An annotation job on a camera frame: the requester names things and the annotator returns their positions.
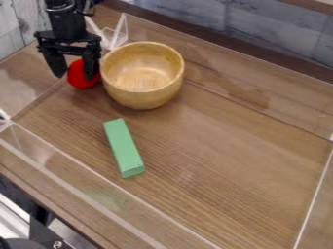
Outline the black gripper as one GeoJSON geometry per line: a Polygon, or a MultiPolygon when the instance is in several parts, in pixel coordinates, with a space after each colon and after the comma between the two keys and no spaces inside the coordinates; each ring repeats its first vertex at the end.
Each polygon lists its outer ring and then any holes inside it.
{"type": "Polygon", "coordinates": [[[38,40],[38,50],[42,52],[48,67],[58,78],[62,78],[68,65],[63,54],[82,56],[83,75],[91,81],[99,72],[99,59],[102,51],[102,37],[85,31],[71,39],[58,38],[51,30],[36,31],[34,37],[38,40]]]}

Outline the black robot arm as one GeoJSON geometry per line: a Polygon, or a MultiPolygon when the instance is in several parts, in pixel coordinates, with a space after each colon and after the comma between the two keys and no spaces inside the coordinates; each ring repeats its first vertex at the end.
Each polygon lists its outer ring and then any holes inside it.
{"type": "Polygon", "coordinates": [[[36,31],[38,50],[58,78],[68,71],[67,55],[83,60],[83,77],[93,80],[99,72],[102,37],[86,29],[86,0],[44,0],[51,29],[36,31]]]}

